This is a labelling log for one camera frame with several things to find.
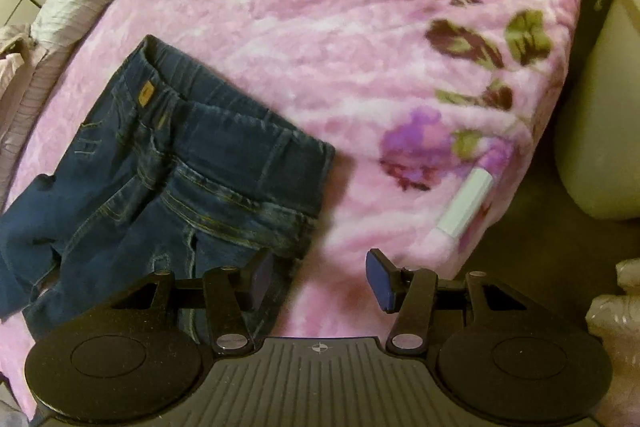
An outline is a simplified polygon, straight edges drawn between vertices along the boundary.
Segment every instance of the metal screw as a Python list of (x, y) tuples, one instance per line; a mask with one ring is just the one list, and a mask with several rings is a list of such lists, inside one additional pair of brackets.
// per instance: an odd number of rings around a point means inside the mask
[(417, 349), (422, 345), (422, 339), (413, 333), (401, 333), (394, 336), (391, 343), (398, 349)]
[(244, 335), (239, 333), (227, 333), (226, 335), (220, 335), (216, 340), (222, 349), (240, 349), (249, 343)]

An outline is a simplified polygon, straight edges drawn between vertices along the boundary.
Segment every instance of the folded clothing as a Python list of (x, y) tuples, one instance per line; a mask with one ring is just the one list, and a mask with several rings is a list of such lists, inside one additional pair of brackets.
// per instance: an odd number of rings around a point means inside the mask
[[(38, 339), (151, 271), (201, 277), (267, 247), (271, 286), (245, 317), (252, 335), (266, 333), (309, 247), (333, 155), (147, 36), (55, 174), (36, 177), (0, 218), (0, 318), (25, 307)], [(180, 325), (206, 340), (204, 315), (191, 311)]]
[(0, 210), (14, 174), (13, 130), (34, 83), (34, 73), (47, 53), (30, 37), (28, 25), (0, 28)]

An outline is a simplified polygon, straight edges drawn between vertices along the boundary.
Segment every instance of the black device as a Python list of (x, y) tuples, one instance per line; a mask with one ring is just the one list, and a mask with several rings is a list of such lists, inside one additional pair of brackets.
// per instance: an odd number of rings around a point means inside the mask
[[(157, 271), (37, 342), (27, 383), (45, 427), (598, 425), (611, 366), (596, 338), (482, 272), (438, 280), (366, 258), (386, 340), (250, 337), (273, 257), (202, 279)], [(206, 309), (211, 345), (177, 326)]]

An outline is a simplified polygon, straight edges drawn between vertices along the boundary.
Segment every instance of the green leaf print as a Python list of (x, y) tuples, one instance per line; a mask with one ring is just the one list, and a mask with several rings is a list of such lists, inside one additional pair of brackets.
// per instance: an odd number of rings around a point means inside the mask
[(457, 26), (446, 19), (436, 19), (424, 36), (443, 55), (471, 60), (490, 71), (504, 68), (498, 47), (469, 28)]
[(444, 103), (452, 103), (454, 105), (475, 105), (476, 97), (459, 94), (443, 89), (436, 89), (436, 98)]
[(455, 140), (451, 150), (462, 161), (471, 161), (476, 157), (476, 147), (482, 134), (476, 130), (464, 130), (454, 133)]
[(540, 10), (518, 12), (504, 31), (513, 60), (521, 66), (529, 66), (543, 60), (551, 52), (552, 42), (545, 33), (543, 13)]

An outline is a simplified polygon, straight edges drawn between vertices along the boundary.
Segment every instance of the pink floral blanket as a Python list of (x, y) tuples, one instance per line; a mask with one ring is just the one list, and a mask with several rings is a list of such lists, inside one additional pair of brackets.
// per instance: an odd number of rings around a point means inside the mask
[[(452, 277), (507, 209), (564, 81), (579, 0), (115, 0), (72, 59), (22, 158), (10, 200), (53, 172), (111, 74), (145, 34), (338, 150), (318, 236), (275, 333), (379, 335), (364, 273), (377, 247)], [(493, 188), (463, 235), (437, 227), (469, 172)], [(21, 374), (30, 338), (0, 327)]]

